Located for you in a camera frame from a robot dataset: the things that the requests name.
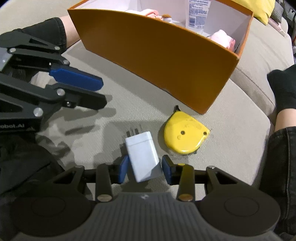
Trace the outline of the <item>white power adapter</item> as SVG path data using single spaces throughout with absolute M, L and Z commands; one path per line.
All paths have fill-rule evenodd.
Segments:
M 161 164 L 151 132 L 145 131 L 141 125 L 131 128 L 128 131 L 128 137 L 125 138 L 125 145 L 137 183 L 162 175 Z

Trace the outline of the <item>plush bear blue outfit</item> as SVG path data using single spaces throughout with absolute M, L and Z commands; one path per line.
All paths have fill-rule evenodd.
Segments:
M 177 21 L 173 20 L 173 18 L 169 14 L 163 14 L 162 20 L 167 23 L 172 23 L 172 24 L 175 24 L 177 22 Z

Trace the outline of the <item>yellow tape measure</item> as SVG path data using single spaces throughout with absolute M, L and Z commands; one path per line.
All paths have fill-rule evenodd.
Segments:
M 171 151 L 188 155 L 195 153 L 209 134 L 205 125 L 175 106 L 164 127 L 164 142 Z

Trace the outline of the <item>person left leg black sock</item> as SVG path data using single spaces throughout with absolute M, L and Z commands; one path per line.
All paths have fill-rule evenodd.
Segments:
M 69 47 L 80 40 L 69 15 L 50 18 L 29 27 L 14 29 L 13 32 L 28 34 L 54 44 L 60 48 L 60 53 L 64 53 Z

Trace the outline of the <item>person leg black sock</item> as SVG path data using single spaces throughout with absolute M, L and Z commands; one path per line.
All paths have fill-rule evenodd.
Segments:
M 54 44 L 60 48 L 60 53 L 64 53 L 69 47 L 80 40 L 69 15 L 50 18 L 29 27 L 14 29 L 13 32 L 28 34 Z
M 267 80 L 276 100 L 276 124 L 269 140 L 274 198 L 295 208 L 295 65 L 273 70 Z

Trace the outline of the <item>orange cardboard storage box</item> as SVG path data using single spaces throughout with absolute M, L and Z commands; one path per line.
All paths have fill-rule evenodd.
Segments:
M 147 80 L 205 114 L 233 73 L 253 12 L 234 1 L 212 1 L 202 35 L 185 28 L 186 1 L 81 1 L 68 13 L 85 48 Z M 140 15 L 169 14 L 175 24 Z M 210 40 L 219 30 L 234 51 Z

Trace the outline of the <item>person right leg black sock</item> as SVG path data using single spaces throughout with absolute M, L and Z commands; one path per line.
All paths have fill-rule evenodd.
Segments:
M 276 124 L 269 140 L 274 198 L 295 208 L 295 65 L 273 70 L 267 80 L 276 100 Z

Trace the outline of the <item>white lotion bottle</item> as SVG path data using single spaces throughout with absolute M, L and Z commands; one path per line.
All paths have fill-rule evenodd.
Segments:
M 186 28 L 202 34 L 210 5 L 211 0 L 188 0 L 185 3 Z

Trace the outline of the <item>pink pouch bag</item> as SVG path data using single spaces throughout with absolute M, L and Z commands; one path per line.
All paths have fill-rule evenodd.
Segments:
M 235 49 L 236 40 L 227 35 L 224 30 L 219 30 L 208 38 L 228 50 L 234 51 Z

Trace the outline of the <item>yellow cushion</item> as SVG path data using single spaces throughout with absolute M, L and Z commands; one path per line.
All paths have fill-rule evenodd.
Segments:
M 275 0 L 241 0 L 236 3 L 253 11 L 255 18 L 264 25 L 268 24 L 275 6 Z

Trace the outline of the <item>black white checkered cushion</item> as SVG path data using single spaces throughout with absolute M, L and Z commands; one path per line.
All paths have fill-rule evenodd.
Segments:
M 283 7 L 281 6 L 280 3 L 276 1 L 270 18 L 277 23 L 281 23 L 282 15 L 283 15 Z

